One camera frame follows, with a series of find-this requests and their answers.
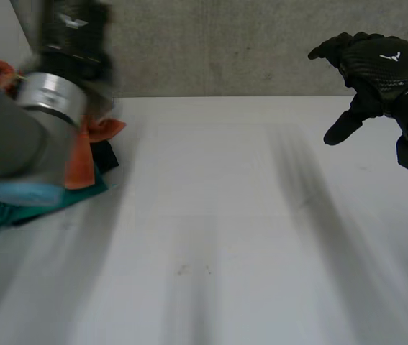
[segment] silver metal cylinder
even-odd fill
[[[26,76],[17,103],[25,108],[38,110],[43,107],[67,116],[79,127],[87,107],[86,94],[74,83],[49,73],[31,73]]]

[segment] gray concrete wall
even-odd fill
[[[12,0],[25,26],[32,15],[23,13],[36,12],[37,2]],[[315,45],[343,31],[408,39],[407,0],[109,3],[120,78],[115,96],[346,95],[335,70],[308,61]]]

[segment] gray cylinder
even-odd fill
[[[39,122],[0,91],[0,177],[23,173],[39,158],[44,144]]]

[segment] orange cloth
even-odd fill
[[[0,61],[0,89],[12,95],[16,89],[15,81],[18,76],[11,65]],[[85,119],[81,132],[74,142],[71,159],[66,165],[67,189],[82,189],[95,184],[95,167],[90,143],[109,140],[124,127],[124,122],[115,119],[102,119],[98,122]]]
[[[99,122],[85,121],[82,124],[81,132],[74,143],[71,159],[66,165],[67,189],[81,189],[95,184],[95,167],[90,143],[109,140],[124,127],[124,122],[115,119],[102,119]]]

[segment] black glove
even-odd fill
[[[341,143],[366,119],[394,117],[403,134],[397,144],[399,163],[408,168],[408,157],[400,155],[408,155],[408,41],[382,34],[359,32],[353,37],[342,33],[314,48],[308,58],[326,58],[338,68],[345,85],[357,92],[324,142]]]

